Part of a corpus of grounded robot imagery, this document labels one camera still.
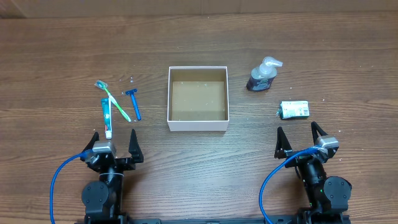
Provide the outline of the green white soap bar packet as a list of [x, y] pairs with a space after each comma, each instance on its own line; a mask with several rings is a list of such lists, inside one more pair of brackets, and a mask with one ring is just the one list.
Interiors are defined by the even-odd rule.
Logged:
[[281, 101], [276, 115], [280, 119], [308, 118], [308, 101]]

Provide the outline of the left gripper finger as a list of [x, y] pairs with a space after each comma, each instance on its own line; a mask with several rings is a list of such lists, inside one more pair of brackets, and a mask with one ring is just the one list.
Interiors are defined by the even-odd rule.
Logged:
[[100, 140], [99, 133], [98, 133], [98, 132], [95, 132], [94, 135], [93, 135], [93, 137], [92, 137], [91, 140], [89, 141], [89, 143], [86, 145], [86, 147], [84, 148], [84, 150], [82, 150], [82, 152], [81, 152], [81, 153], [83, 154], [83, 156], [80, 157], [80, 160], [81, 160], [81, 161], [85, 161], [85, 157], [86, 157], [85, 154], [87, 154], [88, 151], [92, 150], [92, 148], [93, 148], [95, 142], [96, 142], [96, 141], [99, 141], [99, 140]]
[[134, 129], [132, 129], [132, 131], [131, 131], [128, 152], [131, 154], [133, 163], [143, 163], [144, 162], [144, 156], [143, 156], [143, 153], [139, 146], [136, 131]]

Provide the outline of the clear pump soap bottle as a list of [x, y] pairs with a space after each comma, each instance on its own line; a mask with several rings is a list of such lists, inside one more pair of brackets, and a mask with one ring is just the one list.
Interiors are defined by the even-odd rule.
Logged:
[[262, 63], [252, 69], [250, 78], [246, 84], [249, 91], [268, 90], [274, 78], [277, 76], [277, 67], [283, 66], [283, 62], [273, 57], [265, 57]]

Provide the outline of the blue disposable razor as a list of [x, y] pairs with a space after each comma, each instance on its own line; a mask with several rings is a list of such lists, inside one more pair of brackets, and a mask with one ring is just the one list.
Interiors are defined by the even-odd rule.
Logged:
[[137, 100], [136, 100], [136, 97], [134, 95], [136, 92], [137, 92], [137, 89], [128, 90], [128, 91], [126, 91], [126, 95], [129, 95], [131, 97], [131, 101], [132, 101], [132, 104], [133, 104], [133, 107], [134, 107], [134, 111], [136, 113], [136, 118], [137, 118], [138, 121], [140, 121], [141, 120], [141, 113], [139, 111]]

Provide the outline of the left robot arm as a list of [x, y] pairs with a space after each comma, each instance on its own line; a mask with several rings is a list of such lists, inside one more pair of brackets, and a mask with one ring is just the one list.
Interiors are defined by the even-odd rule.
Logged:
[[100, 141], [94, 133], [82, 150], [81, 160], [91, 170], [99, 173], [99, 180], [90, 182], [81, 193], [85, 205], [85, 223], [132, 223], [122, 211], [124, 172], [134, 170], [137, 163], [144, 162], [136, 131], [131, 131], [129, 157], [117, 157], [112, 141]]

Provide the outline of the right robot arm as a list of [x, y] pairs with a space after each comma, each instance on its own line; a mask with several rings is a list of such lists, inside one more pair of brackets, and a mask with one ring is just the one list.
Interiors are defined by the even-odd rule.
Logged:
[[323, 168], [323, 164], [336, 154], [340, 144], [316, 122], [311, 123], [311, 129], [314, 146], [318, 149], [302, 155], [292, 149], [283, 129], [277, 129], [274, 157], [290, 159], [284, 167], [295, 169], [309, 201], [307, 208], [298, 209], [284, 223], [349, 223], [349, 216], [344, 216], [343, 212], [348, 209], [352, 185], [342, 177], [327, 176]]

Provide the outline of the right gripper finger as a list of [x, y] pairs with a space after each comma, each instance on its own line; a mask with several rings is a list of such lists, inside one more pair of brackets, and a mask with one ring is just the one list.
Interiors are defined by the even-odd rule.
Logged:
[[328, 134], [315, 122], [311, 122], [312, 138], [314, 144], [320, 144], [324, 136]]
[[289, 140], [287, 139], [282, 127], [277, 128], [277, 143], [275, 147], [275, 153], [274, 157], [275, 158], [287, 158], [291, 156], [293, 153], [293, 150], [291, 148], [291, 145], [289, 143]]

